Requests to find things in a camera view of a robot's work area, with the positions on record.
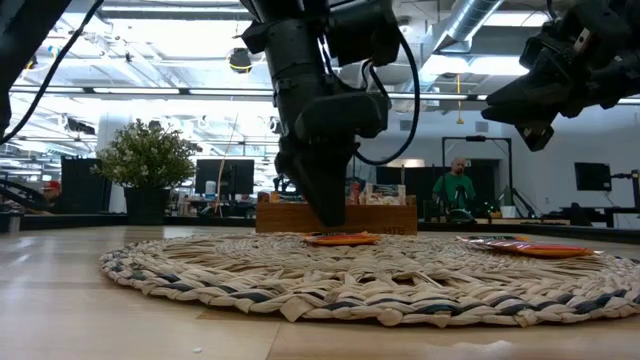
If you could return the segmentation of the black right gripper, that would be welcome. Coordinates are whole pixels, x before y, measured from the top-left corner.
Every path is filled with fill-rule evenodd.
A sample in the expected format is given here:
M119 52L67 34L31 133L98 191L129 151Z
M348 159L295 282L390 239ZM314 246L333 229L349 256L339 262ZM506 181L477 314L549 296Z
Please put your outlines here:
M571 9L544 24L520 58L528 74L488 95L483 118L514 126L530 151L543 150L554 135L554 107L572 117L620 100L609 68L619 35L611 9Z

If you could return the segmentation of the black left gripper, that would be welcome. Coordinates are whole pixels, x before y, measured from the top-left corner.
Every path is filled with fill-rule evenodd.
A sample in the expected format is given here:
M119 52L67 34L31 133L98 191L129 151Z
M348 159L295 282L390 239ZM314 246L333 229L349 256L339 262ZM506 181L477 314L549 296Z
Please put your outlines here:
M274 79L274 101L283 126L277 172L292 175L323 225L342 226L346 167L360 147L356 138L387 129L389 99L345 94L334 74L299 73Z

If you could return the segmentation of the beige apple tea packet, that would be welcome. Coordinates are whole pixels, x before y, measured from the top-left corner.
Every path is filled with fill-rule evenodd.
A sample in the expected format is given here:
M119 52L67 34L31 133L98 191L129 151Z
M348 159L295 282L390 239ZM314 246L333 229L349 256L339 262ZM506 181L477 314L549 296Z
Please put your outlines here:
M406 186L367 183L363 192L363 203L365 205L404 206L406 204Z

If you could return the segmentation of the orange peach tea packet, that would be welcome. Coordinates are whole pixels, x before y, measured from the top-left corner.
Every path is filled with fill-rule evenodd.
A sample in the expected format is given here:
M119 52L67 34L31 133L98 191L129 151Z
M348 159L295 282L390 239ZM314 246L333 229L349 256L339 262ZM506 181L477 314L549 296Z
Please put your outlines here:
M361 233L309 233L304 236L307 243L317 246L359 246L376 244L380 237Z
M535 243L529 241L527 238L518 236L457 236L457 239L487 249L526 256L571 258L596 254L596 251L584 247Z
M306 199L302 194L298 193L283 193L283 192L272 192L270 195L271 203L287 203L287 204L304 204L306 203Z

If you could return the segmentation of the black monitor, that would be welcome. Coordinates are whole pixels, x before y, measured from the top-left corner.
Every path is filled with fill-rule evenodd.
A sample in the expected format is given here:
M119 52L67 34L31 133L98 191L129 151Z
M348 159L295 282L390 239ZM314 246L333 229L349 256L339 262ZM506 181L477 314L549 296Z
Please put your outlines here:
M254 192L254 167L251 159L200 159L196 161L195 192L206 194L206 183L220 185L223 195L249 195Z
M611 170L606 163L574 163L576 187L578 191L605 191L612 189Z

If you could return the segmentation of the small potted cactus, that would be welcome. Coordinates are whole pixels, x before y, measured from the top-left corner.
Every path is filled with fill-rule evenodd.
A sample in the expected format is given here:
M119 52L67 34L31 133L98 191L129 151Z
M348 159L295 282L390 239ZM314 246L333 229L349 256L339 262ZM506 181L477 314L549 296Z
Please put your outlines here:
M514 195L511 186L506 186L498 197L500 212L503 218L516 218L517 207L514 203Z

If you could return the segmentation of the person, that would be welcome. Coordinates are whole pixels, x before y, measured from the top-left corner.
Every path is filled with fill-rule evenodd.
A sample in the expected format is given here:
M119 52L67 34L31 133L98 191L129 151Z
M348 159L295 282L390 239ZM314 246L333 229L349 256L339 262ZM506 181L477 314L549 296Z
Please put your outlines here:
M472 206L476 191L470 177L465 174L466 159L457 157L450 170L441 175L432 190L433 200L440 204L448 222L474 224Z
M59 181L47 181L42 188L42 195L45 200L46 208L44 210L30 209L33 214L52 215L64 214L66 211L66 202L62 197L62 187Z

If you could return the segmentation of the wooden compartment tray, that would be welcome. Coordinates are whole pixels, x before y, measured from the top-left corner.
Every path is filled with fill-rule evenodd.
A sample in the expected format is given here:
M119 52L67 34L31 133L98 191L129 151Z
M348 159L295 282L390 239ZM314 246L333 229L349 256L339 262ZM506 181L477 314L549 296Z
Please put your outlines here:
M308 203L259 201L256 206L258 233L274 232L369 232L374 234L416 235L415 205L362 205L331 200L323 211Z

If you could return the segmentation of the black ceiling lamp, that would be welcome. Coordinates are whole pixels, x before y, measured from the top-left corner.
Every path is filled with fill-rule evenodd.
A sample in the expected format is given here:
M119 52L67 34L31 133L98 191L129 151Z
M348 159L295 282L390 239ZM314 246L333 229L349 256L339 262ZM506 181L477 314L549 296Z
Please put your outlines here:
M253 67L250 55L246 48L234 48L228 58L231 70L239 74L249 73Z

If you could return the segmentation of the round woven straw placemat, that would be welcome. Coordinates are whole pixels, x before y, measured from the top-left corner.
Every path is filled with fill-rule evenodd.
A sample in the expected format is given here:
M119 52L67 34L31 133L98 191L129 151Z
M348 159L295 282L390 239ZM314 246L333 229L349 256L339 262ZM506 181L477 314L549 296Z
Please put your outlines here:
M540 258L459 238L317 246L296 233L205 234L128 244L100 264L146 295L289 321L526 327L640 315L639 260Z

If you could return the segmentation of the overhead light bar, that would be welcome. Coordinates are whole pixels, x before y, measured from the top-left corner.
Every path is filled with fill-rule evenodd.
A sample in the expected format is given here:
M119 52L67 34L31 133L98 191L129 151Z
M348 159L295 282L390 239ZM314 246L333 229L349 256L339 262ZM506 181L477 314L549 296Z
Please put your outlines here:
M40 90L36 86L18 85L10 88L10 94L33 94ZM48 87L44 95L47 96L76 96L76 97L132 97L132 98L210 98L221 100L269 101L273 100L273 91L269 89L225 89L225 88L144 88L144 87ZM409 93L388 93L391 100L411 100ZM452 102L484 102L486 94L458 94L458 93L422 93L422 101L452 101ZM618 105L640 105L640 98L623 98Z

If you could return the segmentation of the potted white-flowered plant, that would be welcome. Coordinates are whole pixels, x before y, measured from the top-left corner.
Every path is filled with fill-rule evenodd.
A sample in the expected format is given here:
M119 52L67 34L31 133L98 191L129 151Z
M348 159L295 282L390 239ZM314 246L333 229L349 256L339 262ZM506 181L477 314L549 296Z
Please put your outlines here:
M97 152L93 172L124 189L130 224L161 225L170 190L195 174L192 157L200 150L179 129L137 119Z

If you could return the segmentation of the black partition panel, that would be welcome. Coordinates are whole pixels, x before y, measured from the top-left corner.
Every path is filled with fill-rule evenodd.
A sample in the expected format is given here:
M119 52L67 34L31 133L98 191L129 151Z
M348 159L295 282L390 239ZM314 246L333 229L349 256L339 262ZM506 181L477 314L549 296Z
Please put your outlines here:
M109 209L111 182L97 172L100 159L63 158L61 196L67 214L100 214Z

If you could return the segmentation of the black aluminium table frame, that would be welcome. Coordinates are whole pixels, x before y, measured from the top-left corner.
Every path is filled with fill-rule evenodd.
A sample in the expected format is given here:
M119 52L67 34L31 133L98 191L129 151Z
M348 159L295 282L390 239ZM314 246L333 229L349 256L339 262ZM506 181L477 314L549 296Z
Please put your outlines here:
M128 217L126 215L23 215L18 213L0 213L0 234L9 232L9 218L12 216L16 216L19 219L18 230L22 231L128 225ZM206 219L194 217L166 217L164 219L164 224L166 226L254 228L256 221L254 219L240 218ZM533 223L449 224L418 222L417 230L451 233L516 233L640 245L640 230L612 228L543 225Z

